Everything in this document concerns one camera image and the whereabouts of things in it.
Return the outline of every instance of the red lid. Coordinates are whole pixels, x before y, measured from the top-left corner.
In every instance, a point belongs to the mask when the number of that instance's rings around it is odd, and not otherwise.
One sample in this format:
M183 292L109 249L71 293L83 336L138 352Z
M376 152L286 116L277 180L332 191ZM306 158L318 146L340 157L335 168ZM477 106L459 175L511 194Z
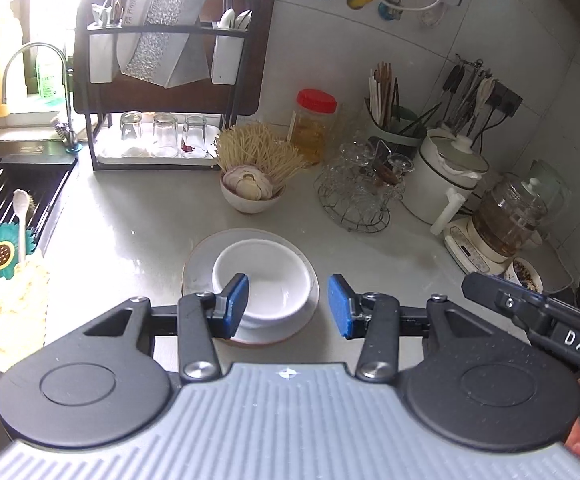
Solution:
M303 108L320 114L333 114L337 111L337 100L330 94L314 88L301 90L296 96L296 101Z

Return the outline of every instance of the sink faucet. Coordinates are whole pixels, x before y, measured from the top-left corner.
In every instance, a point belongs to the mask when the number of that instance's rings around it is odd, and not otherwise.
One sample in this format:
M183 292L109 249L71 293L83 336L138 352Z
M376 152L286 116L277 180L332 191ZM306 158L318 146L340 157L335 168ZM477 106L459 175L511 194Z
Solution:
M52 43L45 43L44 41L31 41L29 43L25 43L21 48L19 48L12 55L12 57L9 59L9 61L6 64L5 70L3 70L3 92L2 92L3 98L2 98L2 102L3 102L3 104L7 103L7 97L6 97L7 71L9 70L9 67L12 64L14 58L16 56L18 56L24 50L28 50L28 49L35 47L35 46L46 46L48 48L51 48L60 57L60 62L63 65L62 76L63 76L63 88L65 88L65 105L66 105L67 113L68 113L68 127L61 128L60 126L58 126L54 122L53 122L52 126L55 127L55 130L57 130L58 134L61 136L61 139L63 140L63 143L65 143L65 146L66 146L68 152L76 153L78 150L81 149L81 143L78 142L78 139L76 138L76 133L74 132L74 126L72 124L72 103L70 102L70 91L68 90L68 59L65 57L65 54L63 53L63 51L60 48L57 48Z

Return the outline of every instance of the chopstick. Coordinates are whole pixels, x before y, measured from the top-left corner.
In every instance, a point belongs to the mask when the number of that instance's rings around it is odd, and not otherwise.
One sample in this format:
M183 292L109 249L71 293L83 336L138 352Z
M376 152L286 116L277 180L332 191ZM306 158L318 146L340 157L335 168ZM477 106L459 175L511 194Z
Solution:
M368 78L370 88L370 113L377 126L383 130L390 128L393 107L399 104L399 85L397 78L392 83L391 63L381 62L374 70L370 70Z

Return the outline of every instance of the finger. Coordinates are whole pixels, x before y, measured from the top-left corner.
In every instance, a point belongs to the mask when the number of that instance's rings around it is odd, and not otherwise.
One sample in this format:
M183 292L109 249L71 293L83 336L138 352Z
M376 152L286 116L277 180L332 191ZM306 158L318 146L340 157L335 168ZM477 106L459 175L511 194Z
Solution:
M580 420L577 419L570 430L570 435L566 440L565 446L575 455L580 457Z

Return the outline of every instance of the pot lid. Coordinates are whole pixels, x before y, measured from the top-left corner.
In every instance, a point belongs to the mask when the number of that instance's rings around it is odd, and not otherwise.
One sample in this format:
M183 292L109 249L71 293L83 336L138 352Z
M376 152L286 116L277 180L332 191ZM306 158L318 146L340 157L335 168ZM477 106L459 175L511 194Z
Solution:
M457 136L456 139L430 137L430 140L435 143L439 155L454 166L477 173L485 173L490 167L485 158L472 151L472 141L466 136Z

